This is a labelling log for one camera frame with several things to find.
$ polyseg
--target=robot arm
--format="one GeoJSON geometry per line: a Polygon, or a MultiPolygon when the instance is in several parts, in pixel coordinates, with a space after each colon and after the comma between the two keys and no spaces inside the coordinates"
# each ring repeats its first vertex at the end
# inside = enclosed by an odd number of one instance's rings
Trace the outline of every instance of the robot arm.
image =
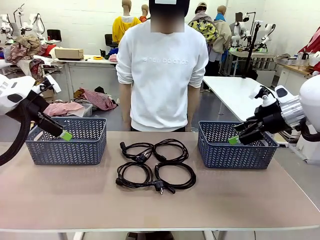
{"type": "Polygon", "coordinates": [[[276,97],[264,86],[252,95],[262,98],[263,104],[244,123],[235,126],[239,136],[229,140],[231,144],[252,144],[264,139],[263,133],[276,134],[296,129],[309,142],[320,142],[320,75],[307,80],[300,89],[299,96],[293,96],[283,86],[275,89],[276,97]],[[318,132],[310,134],[309,121],[318,132]]]}
{"type": "Polygon", "coordinates": [[[251,33],[250,31],[248,30],[247,26],[246,26],[246,23],[243,22],[243,21],[240,21],[239,22],[240,24],[240,29],[242,32],[244,32],[244,34],[241,36],[241,38],[243,39],[246,39],[246,38],[251,38],[251,33]]]}
{"type": "Polygon", "coordinates": [[[21,34],[26,34],[26,31],[32,31],[34,30],[37,37],[40,40],[43,40],[44,37],[42,34],[45,33],[46,28],[44,23],[42,22],[41,15],[39,13],[37,14],[30,14],[29,17],[29,23],[24,22],[21,30],[21,34]]]}
{"type": "Polygon", "coordinates": [[[274,32],[275,29],[276,29],[275,24],[265,25],[265,35],[264,37],[261,38],[262,42],[260,42],[258,49],[262,48],[263,46],[266,46],[267,42],[270,42],[272,40],[271,34],[274,32]]]}
{"type": "Polygon", "coordinates": [[[231,40],[232,40],[232,47],[235,48],[236,46],[238,46],[238,42],[240,41],[241,37],[239,35],[240,32],[240,23],[237,21],[234,25],[234,36],[232,36],[231,40]]]}
{"type": "Polygon", "coordinates": [[[19,152],[28,137],[31,121],[35,121],[41,129],[55,137],[66,141],[72,138],[62,125],[44,114],[49,103],[41,97],[41,93],[47,89],[60,92],[59,85],[51,76],[47,76],[40,85],[34,86],[35,82],[30,76],[8,79],[0,74],[0,115],[7,115],[21,123],[13,144],[0,156],[0,166],[9,162],[19,152]]]}
{"type": "Polygon", "coordinates": [[[8,14],[1,14],[0,19],[2,21],[1,23],[1,33],[6,34],[6,43],[7,44],[13,44],[14,41],[12,39],[12,34],[14,33],[14,29],[11,25],[9,15],[8,14]]]}

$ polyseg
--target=cardboard box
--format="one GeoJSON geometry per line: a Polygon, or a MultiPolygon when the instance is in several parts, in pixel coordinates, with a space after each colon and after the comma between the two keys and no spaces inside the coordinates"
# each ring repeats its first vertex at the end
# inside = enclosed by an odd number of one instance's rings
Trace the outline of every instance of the cardboard box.
{"type": "Polygon", "coordinates": [[[81,60],[84,58],[84,50],[77,48],[56,48],[55,56],[59,60],[81,60]]]}

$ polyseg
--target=pink checkered cloth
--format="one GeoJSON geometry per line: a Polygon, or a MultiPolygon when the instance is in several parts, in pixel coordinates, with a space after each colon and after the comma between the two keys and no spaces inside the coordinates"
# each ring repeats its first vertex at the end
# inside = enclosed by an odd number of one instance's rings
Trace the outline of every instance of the pink checkered cloth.
{"type": "Polygon", "coordinates": [[[117,104],[114,104],[110,97],[105,95],[104,93],[90,91],[84,88],[80,88],[84,90],[84,97],[93,105],[97,106],[99,109],[103,111],[108,111],[115,109],[117,104]]]}
{"type": "Polygon", "coordinates": [[[60,116],[69,113],[70,111],[76,111],[81,108],[84,108],[79,103],[70,102],[70,103],[52,103],[45,110],[44,113],[48,116],[60,116]]]}

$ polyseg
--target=black cap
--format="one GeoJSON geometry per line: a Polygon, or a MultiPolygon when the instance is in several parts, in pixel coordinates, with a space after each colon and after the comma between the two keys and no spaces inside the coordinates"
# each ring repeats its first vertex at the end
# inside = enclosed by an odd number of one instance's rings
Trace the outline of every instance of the black cap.
{"type": "Polygon", "coordinates": [[[149,0],[151,15],[162,16],[187,16],[190,0],[149,0]]]}

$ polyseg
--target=blue plastic basket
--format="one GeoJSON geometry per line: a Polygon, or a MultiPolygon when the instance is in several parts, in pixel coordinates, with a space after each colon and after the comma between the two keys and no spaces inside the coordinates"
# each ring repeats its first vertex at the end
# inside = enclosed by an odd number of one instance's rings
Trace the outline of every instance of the blue plastic basket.
{"type": "Polygon", "coordinates": [[[26,145],[36,165],[98,165],[107,144],[107,119],[52,117],[72,134],[64,141],[36,126],[26,145]]]}
{"type": "Polygon", "coordinates": [[[279,145],[264,133],[264,141],[251,145],[230,145],[241,122],[200,121],[198,148],[204,165],[210,169],[267,169],[279,145]]]}

